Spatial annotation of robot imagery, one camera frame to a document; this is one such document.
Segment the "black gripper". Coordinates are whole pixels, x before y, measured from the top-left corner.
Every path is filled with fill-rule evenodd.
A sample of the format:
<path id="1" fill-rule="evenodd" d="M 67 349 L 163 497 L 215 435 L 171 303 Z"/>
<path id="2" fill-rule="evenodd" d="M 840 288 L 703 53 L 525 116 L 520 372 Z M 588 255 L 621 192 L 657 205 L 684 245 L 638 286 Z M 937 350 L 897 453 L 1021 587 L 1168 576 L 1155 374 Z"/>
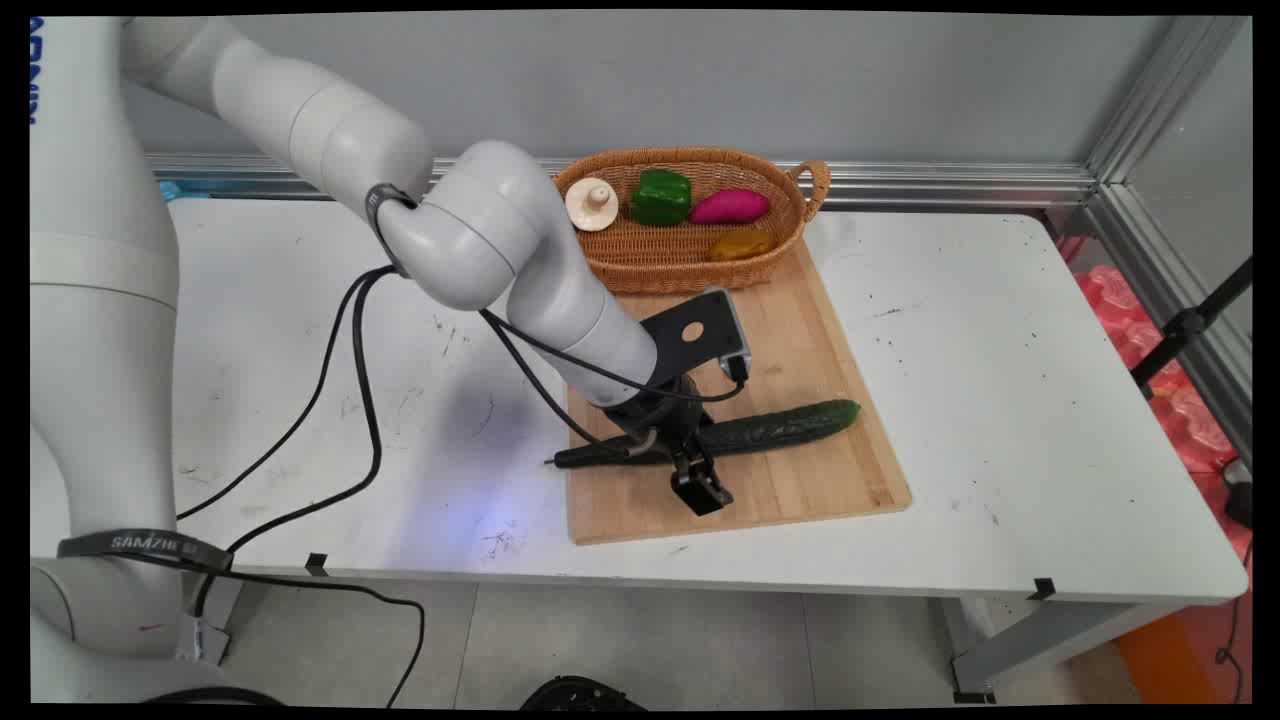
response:
<path id="1" fill-rule="evenodd" d="M 671 487 L 675 495 L 696 516 L 726 509 L 733 496 L 714 471 L 710 448 L 703 430 L 714 421 L 698 400 L 639 392 L 630 400 L 607 407 L 605 416 L 628 437 L 612 439 L 611 445 L 632 448 L 655 438 L 648 450 L 621 457 L 622 464 L 672 462 Z"/>

